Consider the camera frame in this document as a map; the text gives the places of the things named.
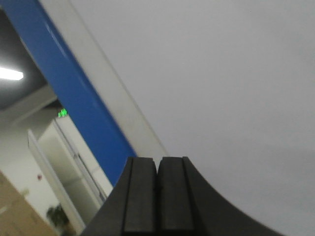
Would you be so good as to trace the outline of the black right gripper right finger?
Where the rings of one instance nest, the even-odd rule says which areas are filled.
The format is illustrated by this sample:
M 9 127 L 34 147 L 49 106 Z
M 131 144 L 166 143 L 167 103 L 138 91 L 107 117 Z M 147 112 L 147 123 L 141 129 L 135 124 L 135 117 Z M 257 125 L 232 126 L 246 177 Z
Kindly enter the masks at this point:
M 225 199 L 188 157 L 164 157 L 157 182 L 160 236 L 279 235 Z

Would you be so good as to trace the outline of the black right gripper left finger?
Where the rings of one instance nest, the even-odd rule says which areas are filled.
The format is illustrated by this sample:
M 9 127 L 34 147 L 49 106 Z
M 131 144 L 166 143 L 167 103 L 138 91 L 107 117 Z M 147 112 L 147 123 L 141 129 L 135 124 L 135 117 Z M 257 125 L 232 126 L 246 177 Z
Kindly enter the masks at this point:
M 128 158 L 123 173 L 83 236 L 155 236 L 156 167 L 153 159 Z

